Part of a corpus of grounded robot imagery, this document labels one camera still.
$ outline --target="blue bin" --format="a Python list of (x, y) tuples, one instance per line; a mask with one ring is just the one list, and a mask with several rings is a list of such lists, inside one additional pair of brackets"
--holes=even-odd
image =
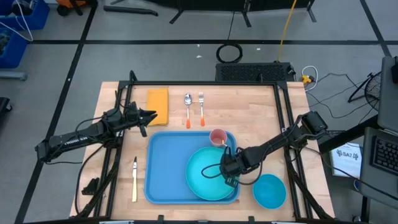
[[(5, 16), (8, 11), (11, 10), (12, 3), (14, 0), (0, 0), (0, 16)], [(37, 0), (35, 8), (31, 15), (24, 16), (27, 25), (29, 26), (30, 30), (37, 30), (43, 29), (45, 25), (45, 21), (49, 16), (50, 8), (44, 0)], [(25, 27), (25, 22), (21, 16), (18, 16), (19, 23)], [(0, 17), (0, 22), (4, 23), (5, 25), (12, 27), (15, 30), (23, 30), (18, 22), (16, 21), (15, 16), (9, 17)]]
[(10, 40), (0, 55), (0, 68), (16, 68), (24, 55), (27, 42), (13, 31), (5, 28), (0, 29), (0, 34), (6, 30), (11, 36)]

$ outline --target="yellow cable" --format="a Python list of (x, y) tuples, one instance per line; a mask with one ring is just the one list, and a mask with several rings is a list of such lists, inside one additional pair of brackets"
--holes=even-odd
[(286, 30), (287, 30), (287, 27), (289, 26), (290, 18), (292, 17), (294, 6), (296, 5), (296, 2), (297, 2), (297, 0), (294, 0), (292, 8), (290, 9), (289, 16), (287, 18), (286, 24), (285, 24), (285, 29), (284, 29), (284, 32), (282, 34), (282, 39), (280, 40), (279, 54), (278, 54), (278, 58), (277, 58), (278, 62), (280, 62), (280, 56), (282, 56), (282, 49), (283, 49), (283, 43), (284, 43), (284, 39), (285, 39), (285, 35), (286, 35)]

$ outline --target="butter knife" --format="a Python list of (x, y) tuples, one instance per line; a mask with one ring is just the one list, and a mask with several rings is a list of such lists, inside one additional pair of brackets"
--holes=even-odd
[(132, 202), (137, 201), (137, 156), (134, 158), (134, 163), (132, 165)]

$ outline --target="wooden tabletop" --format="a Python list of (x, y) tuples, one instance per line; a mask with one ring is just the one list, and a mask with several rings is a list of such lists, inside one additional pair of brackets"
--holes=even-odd
[[(117, 87), (117, 82), (102, 84), (95, 111), (96, 117), (113, 108), (114, 91)], [(297, 115), (309, 111), (307, 97), (302, 83), (288, 83), (288, 87), (293, 114), (296, 118)], [(243, 185), (237, 201), (229, 205), (154, 205), (148, 202), (144, 196), (148, 141), (157, 131), (187, 131), (185, 127), (187, 108), (183, 101), (184, 94), (191, 93), (193, 97), (193, 103), (190, 106), (191, 131), (210, 131), (221, 128), (231, 132), (236, 138), (237, 145), (242, 148), (258, 146), (280, 134), (275, 96), (271, 86), (134, 86), (132, 101), (137, 102), (138, 107), (146, 109), (147, 91), (159, 88), (169, 89), (169, 124), (148, 127), (147, 138), (141, 136), (138, 128), (132, 128), (125, 132), (112, 219), (156, 220), (158, 215), (164, 215), (165, 220), (245, 221), (248, 220), (248, 216), (254, 216), (256, 221), (290, 221), (294, 219), (283, 150), (278, 150), (267, 156), (262, 170), (263, 174), (274, 174), (281, 178), (287, 188), (286, 201), (277, 210), (262, 208), (252, 196), (252, 186)], [(205, 96), (205, 127), (200, 126), (200, 104), (198, 102), (200, 91), (204, 92)], [(280, 98), (284, 110), (284, 121), (288, 126), (282, 91), (280, 91)], [(308, 146), (318, 150), (316, 141), (310, 141)], [(88, 146), (85, 159), (98, 147), (99, 145)], [(101, 176), (104, 153), (105, 149), (101, 150), (85, 166), (80, 179), (80, 191), (88, 185), (92, 178)], [(334, 217), (320, 156), (309, 150), (303, 150), (301, 155), (309, 191), (323, 209)], [(137, 156), (138, 164), (138, 196), (137, 202), (133, 203), (131, 202), (132, 163), (135, 156)], [(250, 174), (242, 175), (241, 181), (254, 180), (258, 175), (257, 172), (258, 170), (255, 170)], [(303, 198), (298, 188), (297, 194), (301, 216), (305, 217)], [(91, 196), (79, 193), (78, 206), (80, 210), (89, 202), (90, 198)], [(101, 209), (103, 215), (107, 201), (108, 193), (106, 192)], [(75, 209), (72, 206), (71, 215), (74, 214)]]

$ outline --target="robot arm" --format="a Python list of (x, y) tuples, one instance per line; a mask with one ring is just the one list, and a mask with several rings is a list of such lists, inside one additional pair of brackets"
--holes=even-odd
[(125, 114), (119, 108), (105, 112), (101, 119), (86, 129), (74, 131), (59, 136), (52, 136), (35, 147), (38, 160), (50, 162), (62, 153), (89, 146), (91, 144), (110, 144), (119, 132), (138, 126), (143, 137), (146, 137), (145, 127), (157, 116), (156, 111), (137, 109), (135, 102), (126, 108)]
[(328, 126), (319, 114), (311, 111), (298, 116), (294, 125), (261, 146), (238, 148), (239, 152), (236, 155), (224, 154), (220, 162), (220, 171), (226, 184), (236, 187), (239, 183), (238, 177), (257, 169), (267, 155), (284, 146), (292, 146), (296, 149), (303, 148), (307, 145), (307, 140), (321, 138), (326, 133), (327, 128)]

